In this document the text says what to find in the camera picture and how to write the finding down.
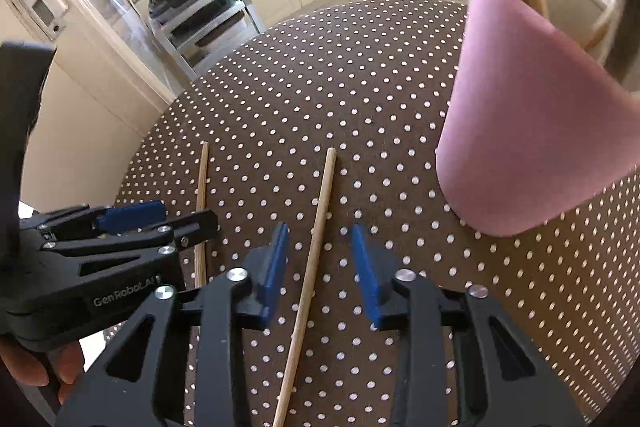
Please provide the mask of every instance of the metal screw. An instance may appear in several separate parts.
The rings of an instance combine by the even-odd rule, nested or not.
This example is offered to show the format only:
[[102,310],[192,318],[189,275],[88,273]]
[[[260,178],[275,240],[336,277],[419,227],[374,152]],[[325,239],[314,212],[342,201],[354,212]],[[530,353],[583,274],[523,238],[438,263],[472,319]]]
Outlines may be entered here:
[[402,282],[411,282],[415,280],[415,272],[413,270],[402,268],[396,272],[396,279]]
[[170,299],[171,297],[174,296],[174,294],[175,294],[175,288],[169,285],[158,286],[158,288],[156,288],[156,290],[154,291],[154,295],[156,296],[156,299],[160,299],[161,301]]
[[175,252],[175,247],[160,247],[158,248],[158,253],[160,255],[169,255],[170,253],[174,253]]
[[481,284],[474,284],[469,288],[469,295],[476,299],[484,299],[489,296],[489,290]]
[[233,282],[243,281],[247,278],[249,272],[244,268],[232,268],[226,273],[226,278]]

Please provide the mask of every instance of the human hand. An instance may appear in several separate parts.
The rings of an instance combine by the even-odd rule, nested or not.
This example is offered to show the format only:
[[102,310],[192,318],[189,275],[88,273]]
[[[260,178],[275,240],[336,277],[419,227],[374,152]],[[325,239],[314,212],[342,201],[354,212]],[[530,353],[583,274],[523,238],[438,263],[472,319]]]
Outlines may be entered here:
[[[0,336],[0,360],[15,380],[26,385],[42,387],[49,383],[44,366],[15,339],[8,335]],[[55,370],[60,377],[60,403],[66,400],[73,389],[74,382],[83,372],[84,354],[80,343],[67,344],[60,349],[55,362]]]

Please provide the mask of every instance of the pink cup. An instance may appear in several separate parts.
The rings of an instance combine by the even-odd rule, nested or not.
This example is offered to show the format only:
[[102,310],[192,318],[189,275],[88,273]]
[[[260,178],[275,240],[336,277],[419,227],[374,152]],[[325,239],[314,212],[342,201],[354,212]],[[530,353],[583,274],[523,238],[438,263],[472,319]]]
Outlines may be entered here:
[[640,158],[640,100],[520,0],[471,0],[436,152],[470,226],[508,236],[618,181]]

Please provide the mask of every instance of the brown tablecloth with white dots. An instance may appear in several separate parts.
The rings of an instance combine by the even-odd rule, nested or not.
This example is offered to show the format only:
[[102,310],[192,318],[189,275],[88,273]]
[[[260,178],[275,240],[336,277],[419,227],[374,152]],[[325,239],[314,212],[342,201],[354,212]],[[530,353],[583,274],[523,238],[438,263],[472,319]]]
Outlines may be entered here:
[[[389,423],[397,336],[374,331],[363,312],[346,235],[356,221],[438,285],[487,286],[542,348],[587,419],[640,353],[635,172],[508,239],[466,226],[443,197],[436,146],[465,13],[451,2],[372,0],[283,22],[183,93],[132,159],[117,203],[161,199],[179,216],[195,210],[200,144],[210,142],[207,206],[221,230],[207,247],[209,276],[241,266],[277,221],[289,224],[278,313],[270,329],[244,332],[255,427],[273,422],[330,146],[338,150],[337,171],[289,427]],[[190,286],[193,252],[182,262]],[[193,424],[196,342],[186,425]],[[443,363],[453,383],[454,362]],[[455,389],[447,394],[456,423]]]

